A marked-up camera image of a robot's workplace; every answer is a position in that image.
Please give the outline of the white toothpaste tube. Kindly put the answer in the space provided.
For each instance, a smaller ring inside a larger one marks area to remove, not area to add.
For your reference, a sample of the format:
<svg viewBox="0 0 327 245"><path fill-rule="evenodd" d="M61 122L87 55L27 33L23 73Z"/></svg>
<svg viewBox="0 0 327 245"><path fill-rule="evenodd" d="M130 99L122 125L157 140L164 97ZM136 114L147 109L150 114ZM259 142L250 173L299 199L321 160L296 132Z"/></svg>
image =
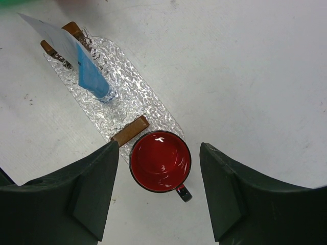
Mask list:
<svg viewBox="0 0 327 245"><path fill-rule="evenodd" d="M32 18L18 13L58 54L60 54L73 68L78 69L78 49L80 46L85 52L87 49L82 46L85 35L73 21L63 28L57 27L48 22Z"/></svg>

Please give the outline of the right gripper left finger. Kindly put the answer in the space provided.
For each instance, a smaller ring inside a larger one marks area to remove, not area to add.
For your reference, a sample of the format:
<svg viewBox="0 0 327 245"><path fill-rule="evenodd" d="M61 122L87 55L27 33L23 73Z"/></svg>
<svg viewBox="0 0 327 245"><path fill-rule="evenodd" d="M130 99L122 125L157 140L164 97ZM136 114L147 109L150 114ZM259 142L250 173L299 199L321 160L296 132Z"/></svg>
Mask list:
<svg viewBox="0 0 327 245"><path fill-rule="evenodd" d="M1 244L102 241L119 161L111 141L24 185L1 172Z"/></svg>

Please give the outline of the clear glass tray wooden handles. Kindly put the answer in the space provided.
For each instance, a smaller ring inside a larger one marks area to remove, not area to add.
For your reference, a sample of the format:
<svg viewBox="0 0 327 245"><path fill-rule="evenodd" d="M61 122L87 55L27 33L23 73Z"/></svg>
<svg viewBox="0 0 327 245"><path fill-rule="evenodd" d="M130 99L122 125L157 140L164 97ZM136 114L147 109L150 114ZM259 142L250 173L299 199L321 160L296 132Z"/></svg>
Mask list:
<svg viewBox="0 0 327 245"><path fill-rule="evenodd" d="M101 136L110 141L142 115L149 123L145 130L120 147L121 158L128 161L133 144L151 131L169 131L184 138L180 125L117 44L107 38L93 36L86 28L80 29L73 22L67 26L73 27L74 36L90 51L96 66L109 83L111 94L108 100L102 102L80 87L77 70L46 41L40 44L48 63Z"/></svg>

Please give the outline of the red cup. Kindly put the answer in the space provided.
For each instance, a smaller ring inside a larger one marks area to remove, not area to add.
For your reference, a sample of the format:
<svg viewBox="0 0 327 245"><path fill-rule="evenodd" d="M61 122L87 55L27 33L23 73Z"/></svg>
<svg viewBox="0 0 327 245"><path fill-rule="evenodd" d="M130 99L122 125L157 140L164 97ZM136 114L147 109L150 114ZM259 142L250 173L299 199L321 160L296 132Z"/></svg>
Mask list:
<svg viewBox="0 0 327 245"><path fill-rule="evenodd" d="M184 202L192 199L184 185L192 157L177 134L163 130L146 133L133 145L128 164L133 179L143 189L153 193L174 190Z"/></svg>

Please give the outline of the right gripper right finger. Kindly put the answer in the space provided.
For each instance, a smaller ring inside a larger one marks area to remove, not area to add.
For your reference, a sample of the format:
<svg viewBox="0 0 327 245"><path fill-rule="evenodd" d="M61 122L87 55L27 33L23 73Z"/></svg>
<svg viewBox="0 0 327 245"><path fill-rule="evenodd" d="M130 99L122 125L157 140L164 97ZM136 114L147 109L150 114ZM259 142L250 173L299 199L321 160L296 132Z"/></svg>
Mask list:
<svg viewBox="0 0 327 245"><path fill-rule="evenodd" d="M199 156L215 242L326 244L326 187L274 179L209 143Z"/></svg>

